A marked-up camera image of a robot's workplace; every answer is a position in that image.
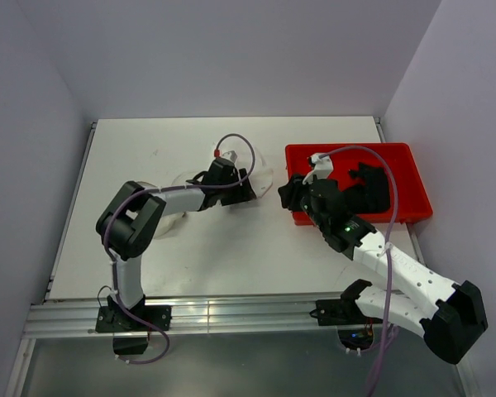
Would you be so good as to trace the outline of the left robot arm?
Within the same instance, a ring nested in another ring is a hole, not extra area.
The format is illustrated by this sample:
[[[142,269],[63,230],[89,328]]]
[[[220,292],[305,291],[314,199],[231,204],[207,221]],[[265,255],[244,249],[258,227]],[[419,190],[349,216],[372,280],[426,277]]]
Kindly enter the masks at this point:
[[[228,206],[256,199],[250,171],[221,157],[184,184],[158,188],[127,181],[96,223],[112,267],[115,321],[126,330],[143,324],[141,257],[151,244],[160,221],[182,213],[202,212],[216,204]]]

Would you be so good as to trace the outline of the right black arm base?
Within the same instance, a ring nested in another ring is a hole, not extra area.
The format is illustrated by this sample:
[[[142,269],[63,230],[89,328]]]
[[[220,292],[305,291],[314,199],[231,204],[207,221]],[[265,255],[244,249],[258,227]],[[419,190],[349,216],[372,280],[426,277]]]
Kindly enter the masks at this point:
[[[320,327],[381,324],[379,317],[365,316],[355,301],[348,299],[319,299],[309,316]]]

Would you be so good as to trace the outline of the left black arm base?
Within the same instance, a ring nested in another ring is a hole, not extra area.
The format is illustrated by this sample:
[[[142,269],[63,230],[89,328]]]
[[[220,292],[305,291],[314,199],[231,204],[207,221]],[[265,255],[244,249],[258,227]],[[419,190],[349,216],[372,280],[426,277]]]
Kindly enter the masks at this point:
[[[136,316],[154,324],[162,331],[168,331],[171,320],[171,307],[166,305],[144,306]],[[149,346],[148,333],[152,328],[128,317],[119,306],[102,306],[98,310],[95,333],[112,334],[112,349],[120,356],[142,355]]]

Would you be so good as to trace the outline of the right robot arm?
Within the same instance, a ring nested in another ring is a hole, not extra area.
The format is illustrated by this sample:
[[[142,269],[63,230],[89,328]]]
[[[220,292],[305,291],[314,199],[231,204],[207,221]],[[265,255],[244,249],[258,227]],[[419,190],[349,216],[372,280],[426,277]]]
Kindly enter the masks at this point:
[[[307,183],[302,175],[293,175],[278,193],[282,207],[305,213],[332,250],[403,292],[393,297],[368,280],[353,282],[341,295],[341,312],[348,321],[387,317],[421,337],[449,364],[459,363],[487,330],[484,301],[475,284],[439,275],[386,241],[382,232],[350,211],[334,179]]]

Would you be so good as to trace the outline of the white bra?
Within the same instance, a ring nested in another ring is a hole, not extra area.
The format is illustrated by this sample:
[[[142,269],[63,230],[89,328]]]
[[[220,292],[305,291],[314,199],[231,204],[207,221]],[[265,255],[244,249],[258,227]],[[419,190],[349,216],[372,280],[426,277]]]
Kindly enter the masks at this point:
[[[270,190],[273,184],[273,169],[268,161],[262,156],[257,146],[253,145],[255,154],[255,165],[249,180],[256,194],[256,199],[261,199]],[[221,151],[234,150],[237,155],[237,161],[234,164],[237,170],[246,168],[248,171],[252,164],[252,155],[249,146],[240,139],[226,139],[219,147]]]

